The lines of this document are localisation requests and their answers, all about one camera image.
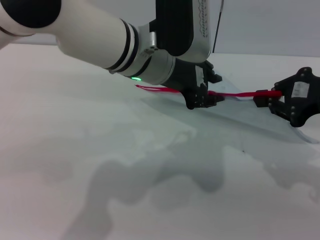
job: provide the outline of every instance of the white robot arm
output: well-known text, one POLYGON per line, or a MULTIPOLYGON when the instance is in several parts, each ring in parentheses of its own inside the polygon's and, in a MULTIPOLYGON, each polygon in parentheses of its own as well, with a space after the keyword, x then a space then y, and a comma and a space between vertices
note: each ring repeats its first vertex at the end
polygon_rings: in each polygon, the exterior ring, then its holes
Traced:
POLYGON ((156 0, 156 19, 138 28, 87 0, 0 0, 0 49, 37 33, 56 36, 71 57, 128 78, 180 91, 190 109, 210 107, 221 79, 211 53, 208 0, 156 0))

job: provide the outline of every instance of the white wall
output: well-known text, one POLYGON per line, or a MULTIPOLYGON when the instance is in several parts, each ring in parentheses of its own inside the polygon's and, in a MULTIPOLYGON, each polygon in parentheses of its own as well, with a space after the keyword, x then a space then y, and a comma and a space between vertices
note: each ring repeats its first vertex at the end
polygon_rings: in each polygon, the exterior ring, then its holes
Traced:
MULTIPOLYGON (((88 0, 139 26, 153 20, 155 0, 88 0)), ((215 35, 221 0, 211 1, 215 35)), ((225 0, 217 53, 320 57, 319 0, 225 0)), ((37 35, 23 43, 53 44, 53 36, 37 35)))

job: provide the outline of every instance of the green led light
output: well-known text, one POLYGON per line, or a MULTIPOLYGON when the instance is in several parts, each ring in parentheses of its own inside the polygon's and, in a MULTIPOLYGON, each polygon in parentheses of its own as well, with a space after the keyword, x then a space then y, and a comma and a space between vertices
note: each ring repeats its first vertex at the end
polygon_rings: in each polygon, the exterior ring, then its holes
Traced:
POLYGON ((136 81, 142 81, 142 79, 141 79, 141 78, 138 78, 138 77, 132 77, 131 79, 132 79, 132 80, 136 80, 136 81))

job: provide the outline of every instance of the sticker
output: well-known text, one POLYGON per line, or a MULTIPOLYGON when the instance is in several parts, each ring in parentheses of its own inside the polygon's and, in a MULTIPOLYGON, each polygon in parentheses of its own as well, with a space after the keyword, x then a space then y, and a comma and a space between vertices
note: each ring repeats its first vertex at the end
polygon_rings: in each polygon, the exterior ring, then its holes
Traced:
POLYGON ((201 67, 195 66, 195 74, 197 86, 200 87, 201 84, 205 84, 204 70, 201 67))
POLYGON ((307 98, 309 93, 309 87, 310 84, 303 82, 303 81, 297 81, 294 83, 292 96, 291 98, 307 98))

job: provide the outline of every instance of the white tabletop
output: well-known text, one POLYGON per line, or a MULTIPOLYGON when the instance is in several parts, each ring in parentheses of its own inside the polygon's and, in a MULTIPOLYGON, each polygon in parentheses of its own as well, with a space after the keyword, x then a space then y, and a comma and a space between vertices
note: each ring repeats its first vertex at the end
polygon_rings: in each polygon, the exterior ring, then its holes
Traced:
MULTIPOLYGON (((320 58, 210 60, 242 91, 320 76, 320 58)), ((168 104, 55 46, 10 45, 0 73, 1 239, 319 239, 318 145, 168 104)))

